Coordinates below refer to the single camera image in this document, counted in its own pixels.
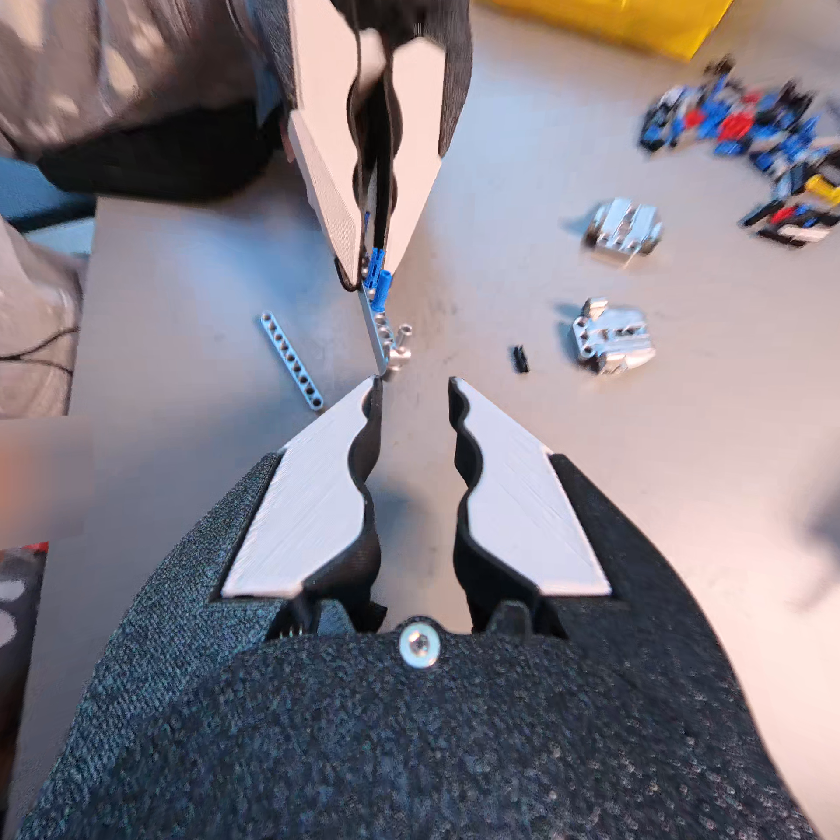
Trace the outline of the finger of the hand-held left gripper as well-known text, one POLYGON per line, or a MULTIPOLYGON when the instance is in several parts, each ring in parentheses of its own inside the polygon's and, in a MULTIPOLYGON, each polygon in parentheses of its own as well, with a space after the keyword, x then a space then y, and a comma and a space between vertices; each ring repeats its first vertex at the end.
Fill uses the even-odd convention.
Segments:
POLYGON ((374 84, 373 247, 392 274, 402 262, 442 162, 445 51, 426 37, 396 47, 374 84))
POLYGON ((365 212, 354 117, 361 75, 359 3, 289 1, 287 11, 295 83, 289 139, 339 282, 354 292, 362 282, 365 212))

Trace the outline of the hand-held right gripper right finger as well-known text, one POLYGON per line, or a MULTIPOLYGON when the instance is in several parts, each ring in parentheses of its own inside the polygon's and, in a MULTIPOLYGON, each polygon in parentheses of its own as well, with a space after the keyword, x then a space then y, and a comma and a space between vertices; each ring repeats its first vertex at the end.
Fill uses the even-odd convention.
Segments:
POLYGON ((448 381, 448 418, 466 485, 453 563, 472 630, 503 602, 524 605, 538 625, 550 601, 612 596, 554 452, 462 377, 448 381))

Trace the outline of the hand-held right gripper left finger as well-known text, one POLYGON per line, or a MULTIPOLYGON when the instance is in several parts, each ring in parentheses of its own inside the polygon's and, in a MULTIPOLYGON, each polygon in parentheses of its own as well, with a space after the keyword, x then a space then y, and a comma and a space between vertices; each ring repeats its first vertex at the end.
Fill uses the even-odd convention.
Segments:
POLYGON ((226 601, 281 600, 313 627, 339 602, 364 631, 384 607, 371 599, 382 565, 366 481, 381 450, 383 381, 370 376, 278 452, 222 583, 226 601))

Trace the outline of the short grey perforated beam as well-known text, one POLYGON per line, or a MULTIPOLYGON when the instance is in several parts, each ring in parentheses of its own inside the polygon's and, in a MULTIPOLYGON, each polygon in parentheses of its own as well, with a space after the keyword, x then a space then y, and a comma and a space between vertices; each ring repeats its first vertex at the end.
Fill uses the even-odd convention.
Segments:
POLYGON ((309 409, 320 413, 325 407, 322 395, 293 346, 288 331, 271 311, 261 312, 259 323, 309 409))

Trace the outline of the long grey beam with pins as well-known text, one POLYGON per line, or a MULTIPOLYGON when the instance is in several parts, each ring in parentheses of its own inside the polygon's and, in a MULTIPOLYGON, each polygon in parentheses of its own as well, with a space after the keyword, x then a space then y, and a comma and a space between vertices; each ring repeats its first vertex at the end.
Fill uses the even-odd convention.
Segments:
POLYGON ((371 340, 377 374, 384 382, 393 380, 412 358, 413 326, 402 323, 394 328, 385 312, 392 285, 392 273, 384 269, 385 252, 373 248, 363 261, 358 295, 364 322, 371 340))

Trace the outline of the silver engine block piece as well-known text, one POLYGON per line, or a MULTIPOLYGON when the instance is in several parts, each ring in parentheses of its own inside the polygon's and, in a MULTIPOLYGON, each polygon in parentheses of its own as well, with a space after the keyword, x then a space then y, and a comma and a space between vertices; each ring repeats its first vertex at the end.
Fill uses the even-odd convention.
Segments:
POLYGON ((655 205, 615 197, 596 206, 581 244, 596 256, 626 266, 638 256, 650 256, 663 233, 662 218, 655 205))
POLYGON ((571 330, 577 362, 598 375, 635 370, 656 356, 644 312, 604 297, 587 299, 571 330))

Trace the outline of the person's black clothing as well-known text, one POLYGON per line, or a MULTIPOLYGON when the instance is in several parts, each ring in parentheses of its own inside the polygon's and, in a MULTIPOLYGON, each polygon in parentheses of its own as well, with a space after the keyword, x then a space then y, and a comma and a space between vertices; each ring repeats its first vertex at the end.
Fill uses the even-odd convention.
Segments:
POLYGON ((41 155, 36 165, 69 193, 168 203, 229 197, 258 179, 280 147, 282 107, 258 119, 256 102, 195 108, 111 130, 41 155))

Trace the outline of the yellow storage bin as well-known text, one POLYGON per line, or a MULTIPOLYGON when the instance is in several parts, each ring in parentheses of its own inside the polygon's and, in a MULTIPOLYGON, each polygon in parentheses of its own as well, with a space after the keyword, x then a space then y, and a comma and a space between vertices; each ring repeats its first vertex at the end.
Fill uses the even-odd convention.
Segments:
POLYGON ((478 1, 513 18, 670 60, 692 60, 732 1, 478 1))

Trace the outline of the person's camouflage hoodie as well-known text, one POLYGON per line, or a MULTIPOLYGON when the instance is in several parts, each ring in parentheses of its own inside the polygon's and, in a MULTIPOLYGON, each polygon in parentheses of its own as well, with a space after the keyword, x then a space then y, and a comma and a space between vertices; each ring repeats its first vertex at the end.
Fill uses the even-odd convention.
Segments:
POLYGON ((286 2, 1 2, 1 154, 255 99, 295 107, 286 2))

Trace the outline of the pile of small mixed pieces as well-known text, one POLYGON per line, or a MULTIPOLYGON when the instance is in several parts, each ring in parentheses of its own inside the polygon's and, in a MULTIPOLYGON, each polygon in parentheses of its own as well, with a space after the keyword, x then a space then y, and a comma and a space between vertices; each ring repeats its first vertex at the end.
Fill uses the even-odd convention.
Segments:
POLYGON ((649 155, 705 143, 720 159, 745 161, 768 184, 764 200, 738 225, 788 249, 822 242, 839 224, 838 101, 813 110, 814 91, 794 80, 749 87, 724 56, 695 86, 675 86, 646 110, 637 146, 649 155))

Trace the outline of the pale patterned cloth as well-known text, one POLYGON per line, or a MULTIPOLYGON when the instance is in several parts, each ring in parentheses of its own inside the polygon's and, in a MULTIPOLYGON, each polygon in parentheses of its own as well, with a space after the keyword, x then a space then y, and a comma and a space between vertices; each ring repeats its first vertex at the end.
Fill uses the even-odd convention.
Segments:
POLYGON ((83 259, 1 223, 1 418, 67 413, 77 357, 83 259))

